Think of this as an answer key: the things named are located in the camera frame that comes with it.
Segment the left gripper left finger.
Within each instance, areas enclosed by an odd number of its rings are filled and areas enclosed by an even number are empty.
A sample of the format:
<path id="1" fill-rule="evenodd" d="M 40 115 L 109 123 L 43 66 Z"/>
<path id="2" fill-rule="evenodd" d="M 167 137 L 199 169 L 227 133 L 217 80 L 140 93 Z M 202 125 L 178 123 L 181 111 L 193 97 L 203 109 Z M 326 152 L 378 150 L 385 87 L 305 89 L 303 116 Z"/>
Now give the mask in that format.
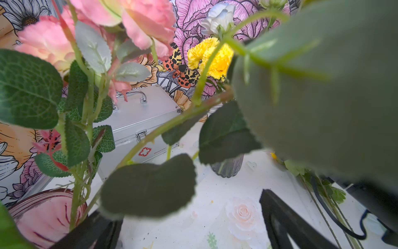
<path id="1" fill-rule="evenodd" d="M 99 211 L 93 212 L 68 233 L 53 249 L 115 249 L 123 220 L 110 220 Z"/>

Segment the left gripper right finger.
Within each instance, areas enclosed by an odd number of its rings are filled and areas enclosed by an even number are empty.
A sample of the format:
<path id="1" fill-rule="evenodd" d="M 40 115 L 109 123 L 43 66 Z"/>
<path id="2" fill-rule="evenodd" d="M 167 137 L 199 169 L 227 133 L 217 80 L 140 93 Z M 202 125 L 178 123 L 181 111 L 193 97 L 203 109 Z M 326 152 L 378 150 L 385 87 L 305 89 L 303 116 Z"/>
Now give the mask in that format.
<path id="1" fill-rule="evenodd" d="M 291 241 L 301 249 L 336 248 L 270 189 L 262 191 L 259 202 L 272 248 L 292 249 Z"/>

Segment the yellow ranunculus flower stem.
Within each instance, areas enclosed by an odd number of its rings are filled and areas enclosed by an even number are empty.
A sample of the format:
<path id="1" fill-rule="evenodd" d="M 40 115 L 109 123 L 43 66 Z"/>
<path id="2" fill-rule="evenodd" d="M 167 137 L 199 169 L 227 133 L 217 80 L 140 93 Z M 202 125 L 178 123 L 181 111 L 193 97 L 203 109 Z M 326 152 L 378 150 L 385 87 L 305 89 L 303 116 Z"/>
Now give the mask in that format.
<path id="1" fill-rule="evenodd" d="M 307 191 L 310 193 L 310 196 L 313 199 L 316 206 L 317 207 L 322 206 L 324 211 L 330 217 L 330 219 L 343 231 L 349 242 L 350 247 L 352 249 L 362 249 L 363 245 L 361 244 L 360 241 L 365 240 L 367 238 L 367 232 L 363 224 L 363 221 L 367 218 L 370 212 L 366 210 L 362 214 L 360 219 L 360 228 L 363 232 L 363 235 L 356 234 L 354 233 L 352 227 L 350 226 L 348 219 L 343 215 L 341 209 L 339 208 L 339 205 L 330 198 L 328 197 L 324 198 L 319 194 L 316 186 L 316 179 L 314 178 L 314 176 L 312 176 L 311 178 L 313 191 L 311 191 L 311 189 L 304 183 L 303 180 L 302 182 L 305 185 Z"/>

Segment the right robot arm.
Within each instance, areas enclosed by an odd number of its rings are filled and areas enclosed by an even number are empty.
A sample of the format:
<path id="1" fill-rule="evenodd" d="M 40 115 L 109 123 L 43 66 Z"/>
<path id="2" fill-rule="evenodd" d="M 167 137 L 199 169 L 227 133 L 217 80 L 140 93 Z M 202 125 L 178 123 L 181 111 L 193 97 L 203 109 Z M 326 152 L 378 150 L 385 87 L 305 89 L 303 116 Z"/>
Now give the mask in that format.
<path id="1" fill-rule="evenodd" d="M 337 216 L 329 209 L 321 199 L 321 203 L 331 220 L 347 235 L 358 240 L 365 240 L 367 232 L 364 227 L 364 219 L 368 214 L 376 216 L 378 221 L 387 229 L 381 240 L 388 245 L 398 246 L 398 195 L 385 191 L 370 182 L 361 181 L 357 183 L 337 182 L 340 187 L 365 207 L 365 211 L 360 219 L 360 228 L 363 234 L 356 234 L 348 229 Z"/>

